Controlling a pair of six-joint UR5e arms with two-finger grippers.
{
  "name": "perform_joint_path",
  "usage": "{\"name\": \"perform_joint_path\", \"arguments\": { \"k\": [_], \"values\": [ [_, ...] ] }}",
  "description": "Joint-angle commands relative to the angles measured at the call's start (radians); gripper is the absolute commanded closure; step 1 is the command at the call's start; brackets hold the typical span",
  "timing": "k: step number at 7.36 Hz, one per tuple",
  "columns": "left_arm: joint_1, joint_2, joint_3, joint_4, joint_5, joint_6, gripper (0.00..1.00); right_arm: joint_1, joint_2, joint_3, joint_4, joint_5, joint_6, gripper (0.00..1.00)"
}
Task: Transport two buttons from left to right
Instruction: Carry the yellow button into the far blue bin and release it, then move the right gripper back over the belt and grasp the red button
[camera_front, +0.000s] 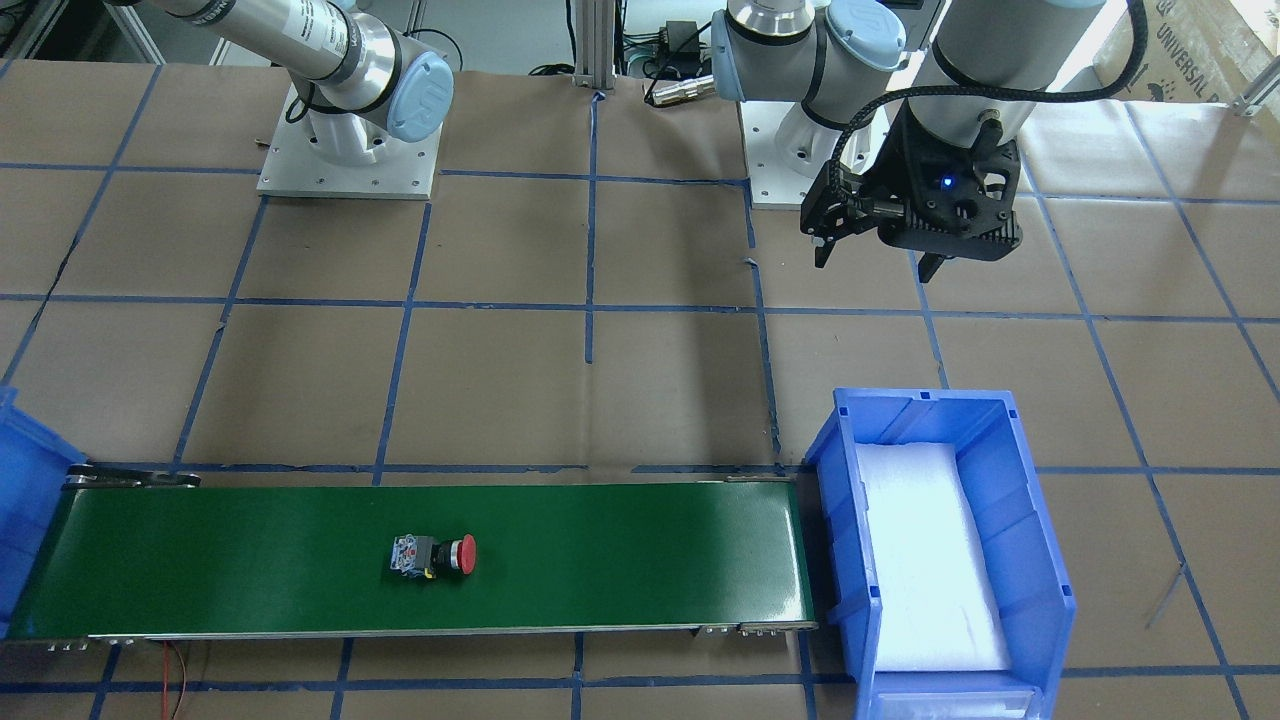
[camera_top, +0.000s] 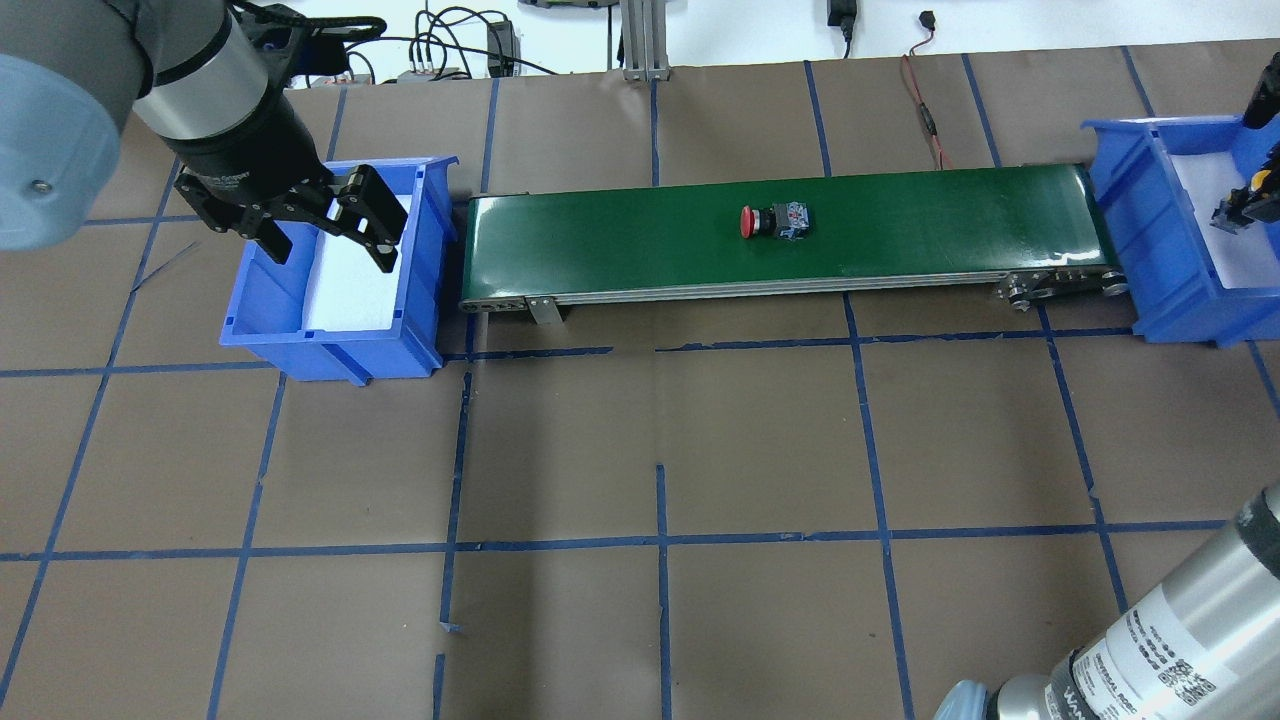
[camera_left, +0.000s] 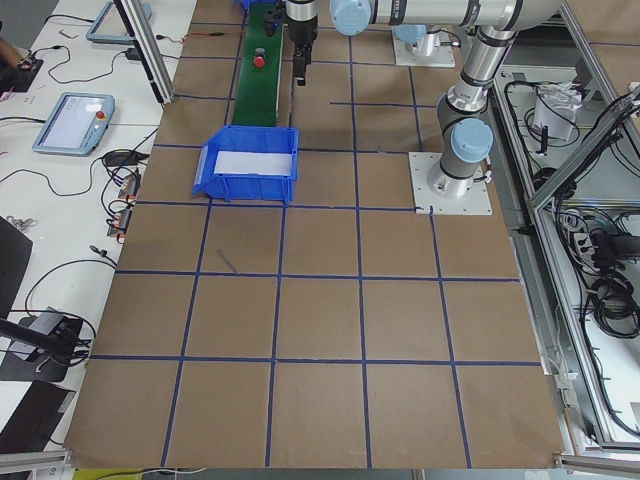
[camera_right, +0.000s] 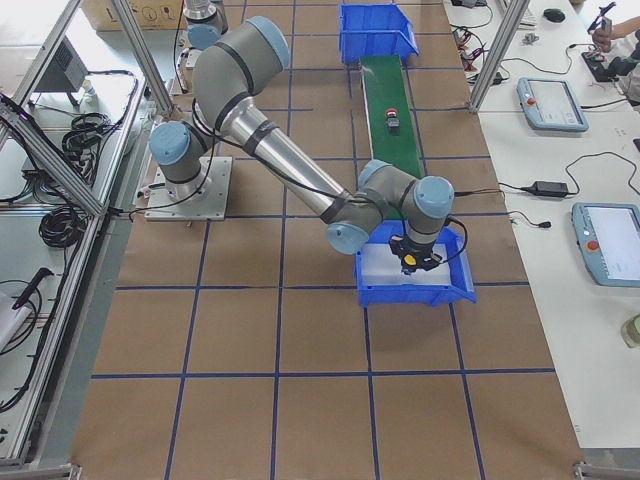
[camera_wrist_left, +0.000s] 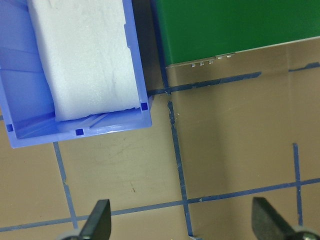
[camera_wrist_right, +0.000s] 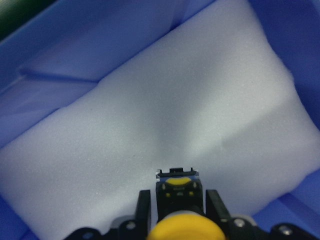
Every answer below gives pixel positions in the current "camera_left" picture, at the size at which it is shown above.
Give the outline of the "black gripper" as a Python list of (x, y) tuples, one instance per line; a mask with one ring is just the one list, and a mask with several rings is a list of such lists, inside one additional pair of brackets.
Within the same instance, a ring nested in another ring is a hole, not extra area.
[(293, 78), (298, 86), (306, 85), (306, 69), (311, 63), (312, 44), (318, 32), (318, 2), (316, 0), (287, 0), (286, 22), (290, 39), (294, 42)]
[(263, 16), (263, 29), (267, 37), (273, 37), (279, 26), (283, 23), (285, 15), (285, 2), (276, 0), (275, 3), (268, 7)]

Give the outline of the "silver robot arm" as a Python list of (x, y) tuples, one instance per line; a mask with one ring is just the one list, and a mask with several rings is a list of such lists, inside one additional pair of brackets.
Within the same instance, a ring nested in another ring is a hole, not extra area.
[(452, 25), (477, 28), (459, 80), (438, 104), (444, 140), (439, 163), (427, 175), (429, 188), (444, 198), (460, 198), (488, 156), (493, 133), (475, 117), (486, 107), (487, 92), (517, 34), (549, 19), (558, 1), (331, 1), (334, 28), (355, 36), (371, 24), (398, 27)]
[[(440, 29), (425, 24), (411, 24), (405, 19), (407, 1), (330, 1), (329, 12), (334, 28), (346, 36), (361, 33), (378, 21), (392, 27), (394, 35), (411, 47), (418, 47), (424, 38), (436, 35)], [(288, 29), (294, 44), (294, 57), (309, 62), (313, 44), (318, 37), (318, 3), (316, 1), (276, 1), (264, 14), (263, 28), (269, 37), (279, 26)]]

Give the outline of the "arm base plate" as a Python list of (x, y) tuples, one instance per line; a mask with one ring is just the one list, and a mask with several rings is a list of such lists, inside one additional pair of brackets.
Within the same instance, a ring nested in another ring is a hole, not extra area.
[(417, 214), (488, 216), (492, 214), (487, 183), (480, 166), (463, 180), (441, 170), (437, 152), (410, 152), (409, 165)]
[(459, 45), (441, 27), (404, 24), (392, 28), (395, 64), (452, 69), (454, 48)]

